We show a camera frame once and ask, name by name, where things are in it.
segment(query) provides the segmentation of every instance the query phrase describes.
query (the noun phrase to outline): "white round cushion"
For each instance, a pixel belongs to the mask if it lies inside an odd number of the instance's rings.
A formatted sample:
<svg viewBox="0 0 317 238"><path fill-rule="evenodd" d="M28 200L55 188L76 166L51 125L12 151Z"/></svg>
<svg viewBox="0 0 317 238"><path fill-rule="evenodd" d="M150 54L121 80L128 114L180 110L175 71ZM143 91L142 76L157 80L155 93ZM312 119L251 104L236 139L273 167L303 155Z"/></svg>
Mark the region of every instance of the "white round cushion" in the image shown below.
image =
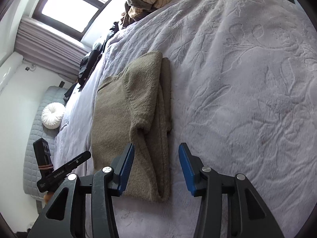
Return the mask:
<svg viewBox="0 0 317 238"><path fill-rule="evenodd" d="M61 125L65 106L61 103L51 103L42 112L42 123L47 129L56 129Z"/></svg>

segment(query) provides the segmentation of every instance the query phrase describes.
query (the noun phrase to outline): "silver screw head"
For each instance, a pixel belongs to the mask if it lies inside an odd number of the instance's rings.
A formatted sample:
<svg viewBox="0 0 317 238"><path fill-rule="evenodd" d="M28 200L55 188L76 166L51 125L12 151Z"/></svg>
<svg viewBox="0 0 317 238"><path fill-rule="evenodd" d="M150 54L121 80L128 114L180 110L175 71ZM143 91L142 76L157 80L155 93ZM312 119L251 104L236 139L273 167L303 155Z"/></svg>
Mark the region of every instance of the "silver screw head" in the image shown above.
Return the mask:
<svg viewBox="0 0 317 238"><path fill-rule="evenodd" d="M209 173L211 171L211 168L209 166L203 166L202 171L205 173Z"/></svg>
<svg viewBox="0 0 317 238"><path fill-rule="evenodd" d="M70 180L70 181L73 181L77 178L77 175L75 174L70 174L69 176L67 176L67 179Z"/></svg>
<svg viewBox="0 0 317 238"><path fill-rule="evenodd" d="M111 172L111 170L112 170L112 168L111 168L110 166L106 166L106 167L104 167L104 168L102 169L102 171L103 171L104 173L109 173L109 172Z"/></svg>
<svg viewBox="0 0 317 238"><path fill-rule="evenodd" d="M240 181L245 180L245 175L244 174L237 174L237 179Z"/></svg>

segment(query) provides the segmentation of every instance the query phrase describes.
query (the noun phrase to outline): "folded towel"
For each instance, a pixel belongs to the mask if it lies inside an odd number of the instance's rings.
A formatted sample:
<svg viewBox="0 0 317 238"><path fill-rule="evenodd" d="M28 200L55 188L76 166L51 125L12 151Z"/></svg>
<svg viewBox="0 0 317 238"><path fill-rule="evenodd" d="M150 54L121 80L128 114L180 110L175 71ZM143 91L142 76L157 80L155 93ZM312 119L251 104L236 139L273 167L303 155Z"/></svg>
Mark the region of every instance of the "folded towel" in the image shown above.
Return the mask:
<svg viewBox="0 0 317 238"><path fill-rule="evenodd" d="M159 51L142 55L98 88L91 137L94 168L110 165L132 142L135 157L126 195L157 202L169 196L170 99L169 61Z"/></svg>

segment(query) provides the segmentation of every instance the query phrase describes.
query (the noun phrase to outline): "window frame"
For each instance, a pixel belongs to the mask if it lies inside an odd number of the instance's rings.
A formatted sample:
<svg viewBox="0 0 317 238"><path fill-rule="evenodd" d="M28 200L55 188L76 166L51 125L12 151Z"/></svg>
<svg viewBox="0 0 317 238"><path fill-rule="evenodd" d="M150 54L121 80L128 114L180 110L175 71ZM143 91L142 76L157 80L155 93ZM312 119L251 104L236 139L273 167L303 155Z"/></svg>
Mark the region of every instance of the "window frame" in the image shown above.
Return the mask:
<svg viewBox="0 0 317 238"><path fill-rule="evenodd" d="M108 0L105 3L103 3L100 0L83 0L83 1L93 5L94 7L98 8L98 11L90 19L90 21L88 22L88 24L85 27L83 32L79 32L78 30L76 30L76 29L74 29L74 28L72 28L72 27L70 27L70 26L68 26L68 25L66 25L58 20L55 20L49 16L42 14L42 10L43 10L44 6L46 5L47 1L48 0L39 0L39 2L37 3L37 5L35 7L34 12L33 12L32 18L61 31L61 32L65 33L66 35L73 37L74 39L76 39L78 41L81 41L83 36L86 34L88 29L92 25L92 23L95 21L95 19L99 16L99 14L102 12L102 10L112 0Z"/></svg>

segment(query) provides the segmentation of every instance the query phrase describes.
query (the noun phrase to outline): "white duvet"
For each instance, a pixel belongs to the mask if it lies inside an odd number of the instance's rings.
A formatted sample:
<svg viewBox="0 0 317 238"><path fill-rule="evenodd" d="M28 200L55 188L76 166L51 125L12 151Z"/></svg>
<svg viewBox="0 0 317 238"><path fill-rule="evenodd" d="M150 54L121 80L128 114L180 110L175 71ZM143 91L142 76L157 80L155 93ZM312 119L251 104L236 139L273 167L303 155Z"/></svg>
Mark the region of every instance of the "white duvet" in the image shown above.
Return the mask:
<svg viewBox="0 0 317 238"><path fill-rule="evenodd" d="M316 38L286 0L172 0L107 43L66 106L54 165L90 150L99 83L160 50L172 74L171 196L163 204L115 198L120 237L193 237L200 198L187 191L180 168L178 146L186 142L219 173L244 173L293 238L317 202ZM76 172L91 174L92 160Z"/></svg>

